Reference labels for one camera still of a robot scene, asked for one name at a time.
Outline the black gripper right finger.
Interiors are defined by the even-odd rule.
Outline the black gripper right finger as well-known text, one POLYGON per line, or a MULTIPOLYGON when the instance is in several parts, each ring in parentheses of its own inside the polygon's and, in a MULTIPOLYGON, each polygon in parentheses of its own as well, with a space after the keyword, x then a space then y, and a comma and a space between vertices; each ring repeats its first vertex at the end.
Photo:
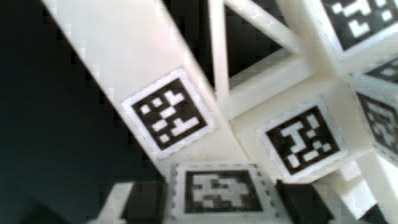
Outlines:
POLYGON ((334 215, 311 184, 276 184, 293 224, 329 224, 334 215))

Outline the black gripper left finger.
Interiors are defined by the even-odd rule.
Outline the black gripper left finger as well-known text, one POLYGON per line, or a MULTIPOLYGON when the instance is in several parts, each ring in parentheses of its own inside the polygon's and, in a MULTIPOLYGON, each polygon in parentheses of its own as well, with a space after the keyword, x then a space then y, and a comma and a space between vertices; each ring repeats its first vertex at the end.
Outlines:
POLYGON ((162 181, 116 183, 98 216, 86 224, 162 224, 165 194, 162 181))

